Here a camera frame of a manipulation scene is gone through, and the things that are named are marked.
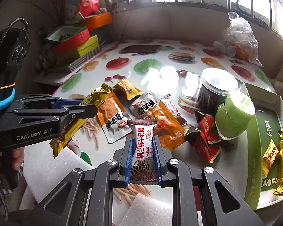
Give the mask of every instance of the clear plastic bag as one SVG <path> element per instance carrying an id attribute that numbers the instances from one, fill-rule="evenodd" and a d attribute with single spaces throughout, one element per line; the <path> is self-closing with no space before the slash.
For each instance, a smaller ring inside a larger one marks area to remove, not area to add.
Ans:
<path id="1" fill-rule="evenodd" d="M 235 12 L 229 12 L 228 16 L 231 24 L 223 31 L 223 40 L 215 41 L 214 46 L 228 56 L 246 59 L 263 67 L 258 58 L 258 41 L 250 24 Z"/>

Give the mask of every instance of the plastic jar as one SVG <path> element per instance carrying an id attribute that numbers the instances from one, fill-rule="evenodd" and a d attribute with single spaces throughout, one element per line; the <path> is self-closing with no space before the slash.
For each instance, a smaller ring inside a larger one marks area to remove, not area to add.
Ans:
<path id="1" fill-rule="evenodd" d="M 225 102 L 228 93 L 238 89 L 236 78 L 231 73 L 217 68 L 204 69 L 201 82 L 197 103 L 203 112 L 213 116 L 218 106 Z"/>
<path id="2" fill-rule="evenodd" d="M 254 115 L 255 107 L 251 99 L 242 92 L 230 91 L 215 116 L 219 136 L 224 140 L 238 137 L 248 128 Z"/>

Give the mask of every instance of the blue gripper pad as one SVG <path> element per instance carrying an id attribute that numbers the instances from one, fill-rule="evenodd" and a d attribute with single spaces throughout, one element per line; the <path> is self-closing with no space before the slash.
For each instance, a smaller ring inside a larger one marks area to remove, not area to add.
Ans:
<path id="1" fill-rule="evenodd" d="M 155 173 L 156 173 L 156 180 L 158 182 L 158 185 L 161 185 L 161 165 L 159 162 L 159 156 L 158 156 L 158 152 L 157 152 L 157 147 L 156 147 L 156 139 L 153 137 L 153 159 L 154 159 L 154 167 L 155 167 Z"/>
<path id="2" fill-rule="evenodd" d="M 131 178 L 131 167 L 132 167 L 132 158 L 133 152 L 136 149 L 136 143 L 134 142 L 134 138 L 130 138 L 130 146 L 127 156 L 126 162 L 126 172 L 125 172 L 125 185 L 128 186 Z"/>

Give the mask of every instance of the gold foil wrapper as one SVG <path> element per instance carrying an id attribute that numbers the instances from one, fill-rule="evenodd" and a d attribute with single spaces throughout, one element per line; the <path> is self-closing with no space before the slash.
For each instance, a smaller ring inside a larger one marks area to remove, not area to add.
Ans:
<path id="1" fill-rule="evenodd" d="M 126 79 L 121 79 L 117 84 L 115 84 L 114 88 L 121 89 L 126 94 L 127 100 L 131 100 L 137 95 L 144 93 L 142 90 L 139 90 L 137 87 L 133 86 Z"/>
<path id="2" fill-rule="evenodd" d="M 280 151 L 279 154 L 281 156 L 281 163 L 279 167 L 279 173 L 278 173 L 278 184 L 275 188 L 274 195 L 283 195 L 283 132 L 280 130 L 278 131 L 278 135 L 280 138 Z"/>
<path id="3" fill-rule="evenodd" d="M 267 177 L 270 168 L 273 165 L 273 162 L 275 161 L 275 158 L 279 154 L 279 151 L 277 147 L 275 146 L 275 143 L 273 140 L 270 140 L 269 146 L 267 150 L 265 151 L 264 155 L 262 156 L 262 177 L 263 179 Z"/>
<path id="4" fill-rule="evenodd" d="M 104 102 L 109 93 L 112 92 L 112 88 L 106 84 L 102 84 L 100 87 L 96 88 L 92 91 L 87 97 L 85 97 L 81 105 L 93 104 L 97 108 L 99 108 Z M 83 124 L 88 120 L 87 119 L 79 119 L 74 120 L 69 123 L 62 137 L 52 139 L 50 141 L 50 146 L 53 150 L 53 157 L 56 158 L 60 151 L 67 146 L 67 143 L 74 136 L 74 134 L 83 126 Z"/>

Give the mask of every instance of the human hand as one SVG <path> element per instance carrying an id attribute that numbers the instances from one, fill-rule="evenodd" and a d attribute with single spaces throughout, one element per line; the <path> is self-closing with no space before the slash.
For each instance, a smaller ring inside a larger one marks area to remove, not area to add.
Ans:
<path id="1" fill-rule="evenodd" d="M 18 170 L 23 162 L 24 159 L 24 147 L 13 149 L 12 150 L 13 155 L 13 169 Z"/>
<path id="2" fill-rule="evenodd" d="M 24 147 L 13 149 L 12 150 L 12 156 L 13 156 L 13 169 L 18 170 L 22 164 L 22 161 L 24 159 Z"/>

